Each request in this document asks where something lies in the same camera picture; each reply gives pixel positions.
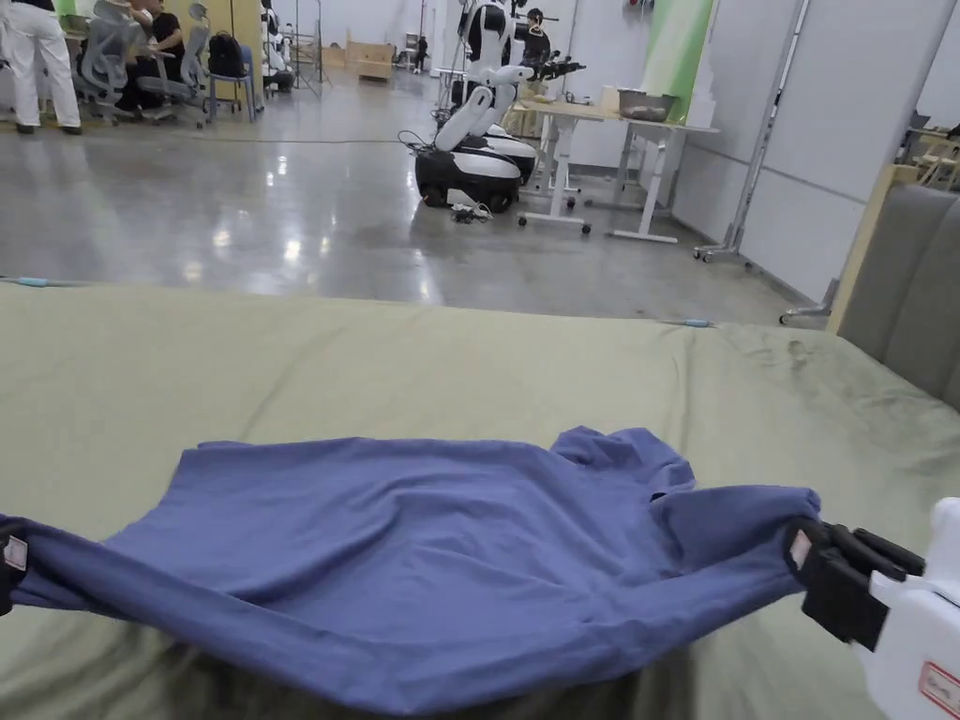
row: white wall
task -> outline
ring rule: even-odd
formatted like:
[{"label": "white wall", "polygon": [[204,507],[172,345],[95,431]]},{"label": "white wall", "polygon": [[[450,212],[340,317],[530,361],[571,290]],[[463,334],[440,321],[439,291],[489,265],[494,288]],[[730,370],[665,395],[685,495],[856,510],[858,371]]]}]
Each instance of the white wall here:
[{"label": "white wall", "polygon": [[[641,18],[639,9],[628,8],[622,0],[580,0],[571,55],[587,69],[570,75],[566,89],[578,97],[597,99],[604,85],[639,87],[649,36],[649,11]],[[616,167],[623,138],[624,129],[614,123],[581,123],[573,138],[570,161]]]},{"label": "white wall", "polygon": [[[441,36],[435,36],[433,42],[433,45],[439,48],[439,52],[434,55],[435,62],[433,66],[435,68],[448,68],[452,66],[454,61],[453,55],[457,46],[457,29],[460,24],[460,17],[463,14],[464,6],[461,5],[458,0],[437,0],[437,2],[438,7],[439,5],[444,5],[438,13],[438,17],[443,19],[444,31]],[[530,0],[530,2],[527,3],[528,9],[537,7],[543,11],[543,14],[547,18],[557,18],[556,20],[548,19],[544,25],[547,34],[550,35],[550,42],[554,50],[560,50],[565,53],[569,52],[570,33],[573,29],[573,17],[576,5],[577,0]],[[525,14],[526,9],[517,12]]]},{"label": "white wall", "polygon": [[736,213],[795,0],[719,0],[710,44],[715,135],[691,138],[674,214],[721,242]]},{"label": "white wall", "polygon": [[[356,42],[388,42],[404,46],[407,33],[420,29],[421,0],[323,0],[324,45],[347,45],[347,29]],[[300,0],[300,32],[313,33],[317,0]],[[296,24],[297,0],[274,0],[283,24]]]},{"label": "white wall", "polygon": [[960,124],[960,10],[953,11],[917,110],[931,116],[931,127]]},{"label": "white wall", "polygon": [[747,217],[745,257],[823,296],[893,159],[951,7],[811,0]]}]

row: desk leg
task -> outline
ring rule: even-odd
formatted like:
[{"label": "desk leg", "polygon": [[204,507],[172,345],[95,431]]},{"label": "desk leg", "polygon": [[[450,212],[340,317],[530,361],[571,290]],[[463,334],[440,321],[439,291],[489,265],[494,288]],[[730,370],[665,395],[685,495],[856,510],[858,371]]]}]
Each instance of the desk leg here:
[{"label": "desk leg", "polygon": [[[573,145],[573,132],[577,128],[577,118],[575,117],[561,117],[557,116],[553,118],[553,124],[557,129],[557,140],[556,140],[556,154],[560,159],[560,163],[557,166],[557,181],[554,183],[553,187],[553,197],[550,201],[550,213],[544,215],[539,212],[523,212],[520,213],[519,222],[522,226],[527,224],[529,220],[541,220],[549,223],[565,223],[568,225],[579,225],[584,234],[589,234],[591,228],[587,224],[587,221],[583,218],[574,218],[561,215],[561,208],[564,205],[564,181],[563,178],[566,177],[567,171],[570,167],[570,148]],[[551,157],[549,163],[549,169],[553,167],[553,158]],[[549,189],[550,187],[550,175],[545,174],[541,181],[545,187]]]},{"label": "desk leg", "polygon": [[666,235],[652,235],[650,225],[654,221],[654,210],[657,209],[657,196],[660,194],[660,184],[663,181],[663,169],[666,166],[667,151],[670,143],[677,136],[676,130],[671,130],[657,146],[657,162],[654,164],[654,176],[650,180],[650,190],[647,192],[647,201],[643,206],[643,217],[640,219],[639,232],[624,232],[615,230],[614,237],[626,237],[633,240],[651,240],[655,243],[676,243],[677,238]]},{"label": "desk leg", "polygon": [[546,157],[543,159],[543,172],[540,175],[540,188],[538,188],[538,195],[542,198],[550,197],[550,179],[553,178],[554,166],[557,164],[559,130],[553,117],[546,115],[543,120],[543,131],[546,133]]},{"label": "desk leg", "polygon": [[[609,201],[587,200],[587,207],[604,207],[610,210],[637,210],[635,205],[623,202],[623,189],[627,184],[627,175],[630,173],[630,151],[634,148],[634,137],[636,137],[634,126],[627,123],[627,135],[623,140],[623,152],[620,154],[620,165],[616,169],[616,185],[613,187],[613,199]],[[610,234],[612,232],[613,215],[611,214],[607,233]]]}]

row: humanoid robot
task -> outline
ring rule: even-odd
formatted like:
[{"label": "humanoid robot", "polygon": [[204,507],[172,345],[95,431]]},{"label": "humanoid robot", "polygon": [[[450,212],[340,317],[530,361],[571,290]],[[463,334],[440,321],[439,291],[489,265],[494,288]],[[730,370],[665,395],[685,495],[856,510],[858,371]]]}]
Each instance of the humanoid robot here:
[{"label": "humanoid robot", "polygon": [[474,204],[504,212],[533,172],[537,153],[509,136],[485,134],[513,104],[516,84],[532,78],[534,70],[503,65],[514,20],[501,2],[463,1],[459,32],[470,50],[467,80],[472,91],[437,132],[433,145],[419,150],[417,184],[431,206],[449,204],[451,191],[458,191]]}]

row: table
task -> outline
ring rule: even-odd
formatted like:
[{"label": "table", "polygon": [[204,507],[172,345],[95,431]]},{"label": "table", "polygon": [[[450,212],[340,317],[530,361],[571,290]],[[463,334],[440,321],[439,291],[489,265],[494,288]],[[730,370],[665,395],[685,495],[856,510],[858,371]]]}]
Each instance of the table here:
[{"label": "table", "polygon": [[464,93],[465,94],[467,93],[467,87],[466,87],[467,72],[465,70],[454,70],[453,68],[449,68],[449,67],[441,67],[440,69],[436,70],[436,72],[440,76],[440,82],[438,83],[438,90],[437,90],[437,109],[441,109],[444,105],[444,89],[445,88],[447,87],[451,88],[450,92],[452,95],[454,78],[461,78],[465,81]]},{"label": "table", "polygon": [[654,211],[657,209],[657,196],[660,193],[660,185],[663,180],[663,169],[666,165],[667,155],[671,144],[679,141],[685,132],[719,132],[714,128],[689,128],[683,125],[667,125],[665,123],[651,122],[648,120],[630,120],[622,117],[617,110],[601,108],[598,106],[576,105],[572,103],[537,103],[529,100],[520,101],[517,106],[521,109],[531,112],[542,112],[554,118],[557,125],[558,137],[553,147],[548,147],[547,160],[545,165],[544,177],[546,181],[542,183],[544,191],[542,195],[549,193],[549,178],[553,171],[554,155],[560,154],[560,166],[557,168],[557,182],[553,188],[553,200],[550,205],[549,215],[538,213],[522,213],[520,215],[520,224],[526,225],[528,220],[547,220],[558,223],[579,224],[584,229],[584,234],[590,232],[590,225],[581,218],[571,218],[560,214],[561,206],[564,202],[564,184],[561,178],[565,177],[569,167],[570,146],[573,141],[573,131],[580,120],[592,122],[613,121],[624,123],[627,126],[626,137],[623,143],[623,152],[620,155],[620,165],[617,168],[616,185],[613,190],[612,202],[594,202],[599,206],[606,206],[613,209],[630,207],[624,205],[621,200],[623,197],[623,187],[627,181],[627,168],[630,161],[630,150],[633,146],[634,137],[638,134],[647,139],[654,139],[658,142],[657,161],[654,163],[654,176],[650,182],[650,189],[647,192],[646,202],[643,206],[643,214],[640,219],[640,227],[637,232],[628,232],[625,230],[615,230],[608,228],[607,234],[615,237],[626,237],[634,240],[649,240],[661,243],[676,243],[677,238],[665,235],[655,235],[650,231],[653,223]]},{"label": "table", "polygon": [[540,183],[540,196],[550,196],[550,178],[553,176],[554,161],[559,158],[557,166],[557,181],[553,186],[553,195],[550,201],[550,212],[521,212],[519,223],[523,227],[531,220],[561,223],[567,225],[579,225],[584,235],[589,235],[592,226],[583,218],[571,217],[561,214],[561,208],[564,204],[564,186],[570,167],[570,148],[573,145],[573,133],[577,129],[577,123],[581,120],[587,122],[604,122],[612,120],[612,114],[609,110],[590,105],[576,105],[573,103],[538,103],[532,100],[521,100],[516,103],[516,108],[527,112],[541,112],[551,118],[550,136],[546,139],[546,158],[543,165],[543,180]]},{"label": "table", "polygon": [[634,138],[637,135],[657,143],[657,160],[654,162],[654,175],[650,179],[650,187],[647,190],[647,198],[643,204],[643,214],[640,217],[640,227],[637,232],[627,230],[616,230],[611,226],[608,229],[608,235],[612,237],[625,237],[632,240],[649,240],[656,243],[677,243],[677,238],[668,235],[655,235],[650,231],[653,223],[654,213],[657,210],[657,197],[660,195],[660,185],[663,182],[663,170],[666,167],[666,159],[670,153],[673,143],[680,142],[685,132],[720,132],[715,128],[688,128],[684,125],[667,125],[665,123],[655,123],[647,120],[628,120],[621,117],[618,113],[616,119],[627,124],[627,133],[623,140],[623,152],[620,154],[620,165],[616,171],[616,184],[613,187],[613,200],[607,205],[612,209],[623,207],[623,188],[627,182],[627,169],[630,162],[630,151],[634,144]]}]

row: metal stand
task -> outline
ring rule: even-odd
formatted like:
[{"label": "metal stand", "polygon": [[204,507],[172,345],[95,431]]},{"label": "metal stand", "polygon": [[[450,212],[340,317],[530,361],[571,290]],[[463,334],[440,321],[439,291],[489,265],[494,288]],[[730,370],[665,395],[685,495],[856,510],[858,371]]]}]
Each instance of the metal stand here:
[{"label": "metal stand", "polygon": [[306,85],[307,89],[309,89],[310,92],[313,93],[313,96],[317,98],[317,100],[320,100],[320,95],[317,94],[317,90],[314,88],[312,84],[310,84],[310,81],[308,79],[303,77],[302,73],[300,72],[300,66],[302,65],[302,61],[300,57],[300,0],[297,0],[297,5],[296,5],[296,9],[294,10],[294,14],[296,17],[295,24],[297,26],[297,44],[295,49],[295,52],[297,54],[297,59],[296,59],[296,65],[294,66],[294,89],[301,90],[303,89],[303,86]]},{"label": "metal stand", "polygon": [[780,324],[789,324],[791,318],[828,318],[830,313],[833,312],[833,301],[837,297],[837,289],[839,287],[840,280],[835,277],[830,281],[830,286],[827,288],[827,294],[824,295],[823,302],[813,307],[797,307],[792,310],[787,310],[780,315]]},{"label": "metal stand", "polygon": [[767,154],[767,146],[770,144],[770,133],[774,127],[774,120],[777,117],[777,105],[780,93],[786,85],[786,78],[789,72],[790,62],[793,56],[793,48],[800,38],[800,32],[803,28],[804,15],[809,0],[796,0],[793,8],[793,15],[790,20],[790,35],[783,43],[783,49],[780,51],[780,61],[777,64],[777,73],[774,75],[773,85],[770,87],[770,94],[767,96],[766,109],[763,111],[765,122],[756,138],[754,154],[750,159],[750,169],[747,171],[747,181],[743,185],[743,192],[740,193],[740,202],[737,204],[736,213],[733,215],[733,222],[727,228],[727,234],[724,235],[723,244],[720,247],[715,245],[702,245],[693,249],[693,256],[697,260],[712,262],[715,259],[732,259],[740,255],[740,245],[743,243],[743,230],[747,223],[747,212],[750,210],[750,202],[754,198],[756,182],[760,177],[760,167]]}]

